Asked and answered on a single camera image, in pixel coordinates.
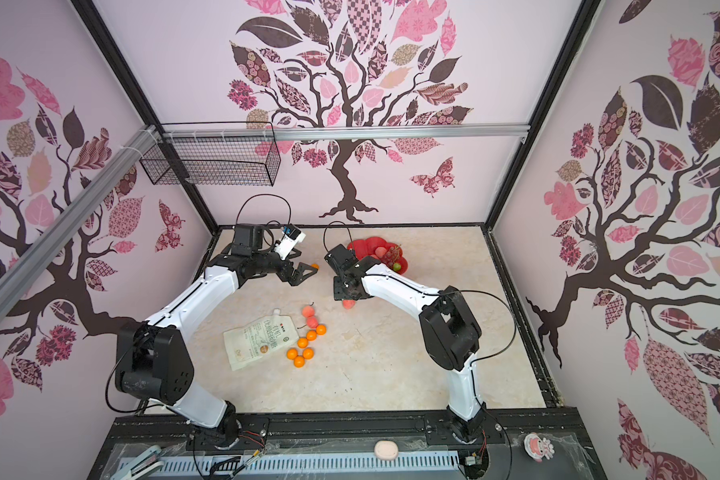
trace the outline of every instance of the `butterfly decal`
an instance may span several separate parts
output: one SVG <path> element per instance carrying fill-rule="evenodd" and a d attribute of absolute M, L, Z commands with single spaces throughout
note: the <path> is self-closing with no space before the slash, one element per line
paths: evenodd
<path fill-rule="evenodd" d="M 416 185 L 424 187 L 424 192 L 434 198 L 435 192 L 440 190 L 440 187 L 454 186 L 454 176 L 451 174 L 453 168 L 454 162 L 453 157 L 451 157 L 440 165 L 438 172 L 433 177 L 431 175 L 414 175 L 411 177 L 411 181 Z"/>
<path fill-rule="evenodd" d="M 166 228 L 163 233 L 157 237 L 157 243 L 155 243 L 155 252 L 165 250 L 169 246 L 176 248 L 181 245 L 181 236 L 176 232 L 181 228 L 182 223 L 186 220 L 182 220 L 178 214 L 171 213 L 170 208 L 160 200 L 160 216 L 163 217 L 163 223 Z"/>

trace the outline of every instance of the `black metal mesh basket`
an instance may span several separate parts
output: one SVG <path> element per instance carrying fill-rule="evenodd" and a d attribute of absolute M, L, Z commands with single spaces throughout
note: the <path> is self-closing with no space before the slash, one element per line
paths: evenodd
<path fill-rule="evenodd" d="M 209 130 L 164 134 L 141 159 L 152 183 L 178 184 L 183 176 L 193 184 L 273 186 L 280 152 L 272 123 L 226 123 L 244 124 L 252 131 L 237 136 Z"/>

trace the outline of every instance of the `tree decal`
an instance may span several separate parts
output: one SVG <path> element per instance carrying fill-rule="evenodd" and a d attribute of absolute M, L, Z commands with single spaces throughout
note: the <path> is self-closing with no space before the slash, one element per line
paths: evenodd
<path fill-rule="evenodd" d="M 443 15 L 445 0 L 434 0 L 431 5 L 428 0 L 383 0 L 387 6 L 382 6 L 382 0 L 347 0 L 346 22 L 337 22 L 342 0 L 299 6 L 286 2 L 288 12 L 280 2 L 246 1 L 263 14 L 281 15 L 292 22 L 261 16 L 241 24 L 238 33 L 253 34 L 266 48 L 231 42 L 235 63 L 247 82 L 233 80 L 227 97 L 240 109 L 250 111 L 250 122 L 270 120 L 278 128 L 321 128 L 340 123 L 346 127 L 460 124 L 471 110 L 451 105 L 468 85 L 445 83 L 459 60 L 445 58 L 457 37 L 453 20 Z M 394 22 L 390 39 L 380 38 L 386 22 Z M 438 33 L 436 39 L 425 39 L 433 32 Z M 249 41 L 242 34 L 240 37 Z M 388 46 L 403 37 L 413 43 L 388 52 Z M 295 45 L 303 52 L 287 58 L 282 49 Z M 256 108 L 264 103 L 270 110 Z M 445 106 L 420 111 L 420 104 Z M 344 212 L 348 220 L 360 224 L 363 222 L 355 212 L 378 209 L 358 198 L 346 163 L 353 158 L 359 163 L 376 162 L 380 155 L 402 162 L 401 154 L 422 154 L 438 145 L 433 138 L 402 138 L 393 144 L 372 138 L 278 142 L 281 153 L 290 151 L 294 164 L 304 160 L 312 168 L 326 166 L 341 186 L 343 198 L 320 217 Z M 446 162 L 452 169 L 452 160 Z M 442 175 L 417 175 L 410 180 L 433 194 L 451 185 L 452 179 L 452 174 L 443 171 Z"/>
<path fill-rule="evenodd" d="M 710 15 L 719 44 L 720 12 Z M 561 221 L 551 236 L 561 242 L 566 265 L 562 294 L 553 310 L 526 300 L 541 321 L 542 349 L 548 337 L 562 367 L 558 330 L 572 303 L 593 290 L 592 308 L 603 312 L 605 328 L 614 330 L 624 319 L 630 370 L 642 364 L 658 393 L 709 436 L 707 393 L 720 414 L 720 326 L 713 316 L 692 319 L 683 307 L 720 306 L 710 290 L 720 284 L 720 253 L 702 254 L 710 246 L 720 249 L 720 73 L 714 70 L 720 60 L 710 54 L 701 75 L 702 45 L 694 39 L 671 43 L 675 80 L 634 80 L 642 106 L 627 105 L 619 89 L 596 127 L 585 124 L 574 133 L 574 159 L 557 171 L 560 179 L 544 195 Z M 688 85 L 694 79 L 698 83 Z M 650 125 L 644 134 L 643 121 Z M 675 293 L 653 293 L 657 287 Z M 642 462 L 659 468 L 652 462 L 663 458 L 672 468 L 686 468 L 684 478 L 702 478 L 678 458 L 650 454 L 644 439 L 622 437 L 624 459 L 635 468 Z"/>
<path fill-rule="evenodd" d="M 11 76 L 10 65 L 0 58 L 0 91 L 18 88 L 23 94 L 23 89 L 10 84 Z M 0 150 L 0 278 L 29 249 L 34 237 L 32 229 L 42 234 L 71 204 L 72 186 L 79 183 L 87 187 L 90 180 L 83 172 L 103 168 L 112 155 L 105 128 L 86 140 L 74 109 L 62 117 L 56 97 L 45 85 L 27 74 L 22 74 L 22 79 L 35 96 L 38 108 L 8 130 L 6 145 L 13 156 Z M 16 93 L 13 96 L 23 98 Z M 18 116 L 9 112 L 0 114 L 0 120 L 25 115 L 21 111 Z M 57 171 L 62 172 L 58 181 L 53 181 L 51 161 L 57 162 Z M 27 162 L 23 178 L 24 170 L 17 164 Z M 69 359 L 79 338 L 116 333 L 131 320 L 96 312 L 91 292 L 106 292 L 104 278 L 116 274 L 105 257 L 127 254 L 136 246 L 125 240 L 134 232 L 141 215 L 142 198 L 127 197 L 135 182 L 133 167 L 48 265 L 52 283 L 21 299 L 9 312 L 8 318 L 18 317 L 20 324 L 0 330 L 0 336 L 13 338 L 3 358 L 20 382 L 42 390 L 43 368 Z M 115 238 L 108 244 L 95 244 L 108 236 Z"/>

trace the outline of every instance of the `pink wall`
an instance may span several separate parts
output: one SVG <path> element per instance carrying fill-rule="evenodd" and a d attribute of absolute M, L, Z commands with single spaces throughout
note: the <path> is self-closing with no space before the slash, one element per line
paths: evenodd
<path fill-rule="evenodd" d="M 140 127 L 68 2 L 0 2 L 0 276 Z M 0 324 L 0 476 L 87 474 L 114 417 L 107 333 L 185 288 L 209 239 L 181 188 L 138 165 L 119 183 Z"/>
<path fill-rule="evenodd" d="M 162 121 L 263 119 L 279 128 L 386 125 L 399 115 L 401 125 L 524 123 L 578 4 L 98 2 Z M 261 28 L 267 23 L 291 33 L 271 34 Z M 358 47 L 356 62 L 338 53 L 337 44 L 349 43 Z M 331 50 L 337 53 L 327 59 Z M 264 192 L 287 197 L 294 220 L 304 224 L 484 221 L 517 139 L 438 138 L 421 147 L 406 141 L 339 142 L 335 157 L 327 140 L 279 142 L 274 188 L 200 191 L 221 224 L 234 223 L 242 202 Z M 358 146 L 374 160 L 358 162 Z M 437 176 L 444 163 L 444 177 Z M 247 221 L 273 218 L 268 203 L 262 205 Z"/>
<path fill-rule="evenodd" d="M 720 478 L 720 0 L 605 4 L 497 232 L 608 477 Z"/>

